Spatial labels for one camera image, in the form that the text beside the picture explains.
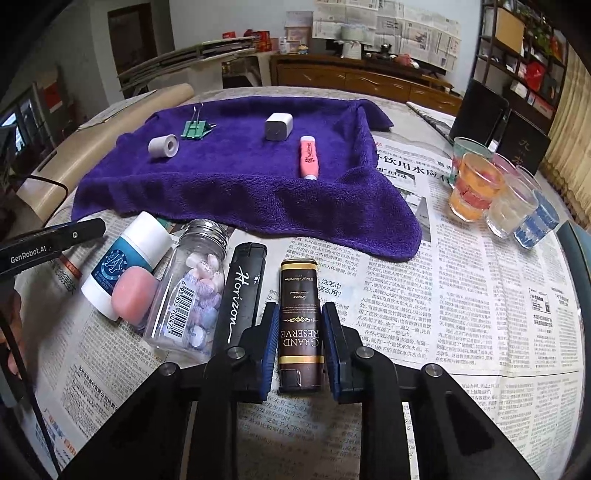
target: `pink highlighter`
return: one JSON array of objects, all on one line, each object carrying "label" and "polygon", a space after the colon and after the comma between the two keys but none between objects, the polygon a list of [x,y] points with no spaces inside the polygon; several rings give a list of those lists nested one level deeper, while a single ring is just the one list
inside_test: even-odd
[{"label": "pink highlighter", "polygon": [[318,180],[318,156],[316,155],[316,139],[301,137],[300,174],[306,180]]}]

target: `purple towel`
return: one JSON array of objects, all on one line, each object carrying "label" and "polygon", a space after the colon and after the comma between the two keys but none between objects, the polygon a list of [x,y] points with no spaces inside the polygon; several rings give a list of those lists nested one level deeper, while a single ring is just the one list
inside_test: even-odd
[{"label": "purple towel", "polygon": [[[283,142],[265,140],[265,120],[293,115]],[[80,182],[72,219],[112,209],[145,210],[173,220],[209,218],[246,231],[312,236],[394,261],[412,258],[421,229],[376,166],[370,129],[389,118],[368,100],[245,97],[205,103],[201,120],[217,124],[202,140],[180,134],[193,105],[155,113]],[[148,143],[176,134],[175,157],[152,160]],[[300,178],[300,137],[316,138],[318,181]]]}]

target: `shot glass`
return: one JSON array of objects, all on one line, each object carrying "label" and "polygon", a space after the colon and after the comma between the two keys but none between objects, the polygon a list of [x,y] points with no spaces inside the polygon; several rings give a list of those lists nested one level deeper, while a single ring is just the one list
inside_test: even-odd
[{"label": "shot glass", "polygon": [[515,177],[520,175],[517,168],[505,157],[499,155],[498,153],[493,153],[491,157],[491,163],[497,167],[503,175],[509,174]]},{"label": "shot glass", "polygon": [[465,222],[476,222],[504,184],[503,174],[498,168],[484,157],[467,153],[460,164],[449,206]]},{"label": "shot glass", "polygon": [[466,137],[456,137],[453,141],[452,172],[448,178],[449,185],[452,187],[456,184],[457,173],[460,170],[462,158],[467,153],[475,153],[487,160],[490,160],[492,157],[492,152],[481,143],[475,142]]},{"label": "shot glass", "polygon": [[521,226],[513,233],[523,248],[533,248],[548,232],[554,230],[560,221],[556,209],[539,190],[534,190],[538,208],[525,218]]},{"label": "shot glass", "polygon": [[515,232],[528,215],[538,208],[534,191],[513,175],[504,175],[505,186],[491,203],[486,213],[486,224],[491,232],[507,238]]}]

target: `curtain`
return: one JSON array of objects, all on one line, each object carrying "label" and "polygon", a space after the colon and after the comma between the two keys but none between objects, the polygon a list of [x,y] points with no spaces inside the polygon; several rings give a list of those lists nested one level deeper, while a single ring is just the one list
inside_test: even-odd
[{"label": "curtain", "polygon": [[569,47],[564,90],[541,171],[584,228],[591,225],[591,75]]}]

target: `cable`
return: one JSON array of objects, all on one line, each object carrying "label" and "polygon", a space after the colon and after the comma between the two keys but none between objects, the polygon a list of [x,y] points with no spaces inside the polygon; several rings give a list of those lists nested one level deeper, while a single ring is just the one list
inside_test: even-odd
[{"label": "cable", "polygon": [[63,200],[57,204],[57,207],[55,207],[53,209],[53,212],[51,213],[51,215],[47,218],[47,222],[56,214],[56,212],[59,210],[59,208],[64,204],[64,202],[67,200],[68,196],[70,195],[70,190],[68,190],[68,187],[66,187],[62,182],[59,182],[57,180],[52,180],[52,179],[47,179],[45,177],[40,177],[38,175],[11,175],[11,177],[14,177],[16,179],[20,179],[20,180],[28,180],[28,179],[33,179],[33,180],[39,180],[39,181],[44,181],[45,183],[50,183],[52,185],[56,185],[58,187],[63,188],[66,191],[66,196],[63,198]]},{"label": "cable", "polygon": [[27,369],[25,367],[25,362],[22,360],[21,353],[18,349],[18,344],[14,335],[12,334],[12,330],[10,325],[8,324],[6,318],[2,312],[0,312],[0,329],[2,329],[2,333],[4,334],[8,346],[10,347],[10,351],[12,352],[15,362],[17,364],[18,372],[21,375],[21,379],[23,384],[25,385],[25,392],[27,393],[27,397],[31,407],[33,408],[33,412],[35,413],[35,418],[37,419],[37,423],[39,424],[39,428],[41,429],[41,433],[43,434],[43,439],[47,445],[47,449],[49,451],[49,456],[51,457],[51,461],[53,466],[55,467],[57,474],[60,475],[61,467],[57,461],[56,452],[53,448],[53,444],[49,437],[49,432],[47,431],[47,426],[45,425],[45,420],[43,420],[43,415],[41,414],[41,409],[39,408],[39,403],[37,403],[37,398],[35,397],[35,392],[33,391],[33,385],[31,383],[31,379],[29,378]]}]

